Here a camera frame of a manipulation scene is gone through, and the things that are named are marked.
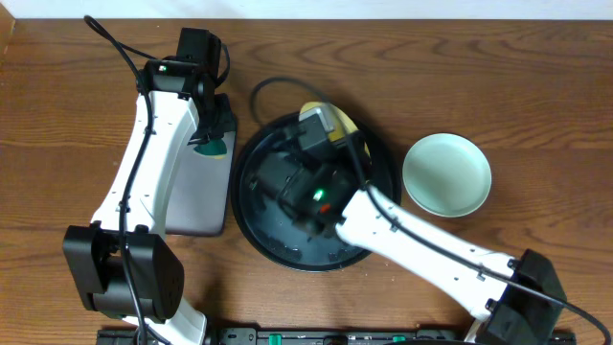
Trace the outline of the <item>green yellow sponge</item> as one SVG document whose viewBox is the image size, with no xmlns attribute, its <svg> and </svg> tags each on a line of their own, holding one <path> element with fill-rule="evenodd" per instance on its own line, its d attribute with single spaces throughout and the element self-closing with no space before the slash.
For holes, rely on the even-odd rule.
<svg viewBox="0 0 613 345">
<path fill-rule="evenodd" d="M 212 159 L 222 159 L 228 153 L 227 146 L 222 139 L 211 140 L 206 144 L 198 144 L 193 150 L 202 156 Z"/>
</svg>

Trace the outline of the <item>yellow plate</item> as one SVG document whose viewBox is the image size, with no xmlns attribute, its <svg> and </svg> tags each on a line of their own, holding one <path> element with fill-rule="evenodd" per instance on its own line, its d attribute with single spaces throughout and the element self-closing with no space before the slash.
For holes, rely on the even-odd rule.
<svg viewBox="0 0 613 345">
<path fill-rule="evenodd" d="M 329 134 L 330 144 L 328 146 L 320 147 L 316 150 L 303 151 L 309 156 L 321 161 L 337 160 L 341 157 L 350 156 L 347 141 L 352 140 L 358 158 L 366 159 L 367 161 L 369 161 L 371 158 L 371 153 L 368 145 L 365 142 L 365 136 L 357 128 L 356 124 L 352 121 L 352 119 L 335 105 L 324 105 L 321 102 L 305 103 L 300 110 L 300 114 L 306 112 L 307 110 L 310 110 L 315 106 L 322 106 L 329 111 L 333 123 L 335 124 L 335 130 Z"/>
</svg>

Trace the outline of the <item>light green plate front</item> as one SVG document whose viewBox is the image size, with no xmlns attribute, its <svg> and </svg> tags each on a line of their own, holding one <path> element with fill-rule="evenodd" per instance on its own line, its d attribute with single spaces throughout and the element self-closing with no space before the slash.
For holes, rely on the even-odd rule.
<svg viewBox="0 0 613 345">
<path fill-rule="evenodd" d="M 492 186 L 485 154 L 470 140 L 452 133 L 419 139 L 407 151 L 401 172 L 410 198 L 443 218 L 474 213 L 487 201 Z"/>
</svg>

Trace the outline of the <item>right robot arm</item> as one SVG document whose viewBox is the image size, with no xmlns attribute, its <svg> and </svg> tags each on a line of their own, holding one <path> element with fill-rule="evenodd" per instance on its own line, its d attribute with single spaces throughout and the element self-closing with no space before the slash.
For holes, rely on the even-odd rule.
<svg viewBox="0 0 613 345">
<path fill-rule="evenodd" d="M 428 281 L 475 319 L 481 344 L 544 344 L 566 295 L 552 263 L 526 251 L 520 259 L 461 240 L 402 209 L 376 187 L 347 186 L 338 170 L 304 176 L 296 144 L 267 136 L 253 153 L 282 210 L 334 225 L 344 242 L 386 257 Z M 487 199 L 491 170 L 466 138 L 437 133 L 407 152 L 402 178 L 427 212 L 466 216 Z"/>
</svg>

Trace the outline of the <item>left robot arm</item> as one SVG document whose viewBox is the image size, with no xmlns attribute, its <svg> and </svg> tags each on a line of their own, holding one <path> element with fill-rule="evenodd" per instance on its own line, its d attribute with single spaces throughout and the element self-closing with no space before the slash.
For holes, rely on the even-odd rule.
<svg viewBox="0 0 613 345">
<path fill-rule="evenodd" d="M 146 63 L 112 186 L 89 224 L 63 239 L 84 307 L 135 325 L 142 343 L 205 339 L 206 317 L 185 299 L 185 270 L 166 237 L 222 231 L 238 131 L 218 92 L 229 70 L 193 57 Z"/>
</svg>

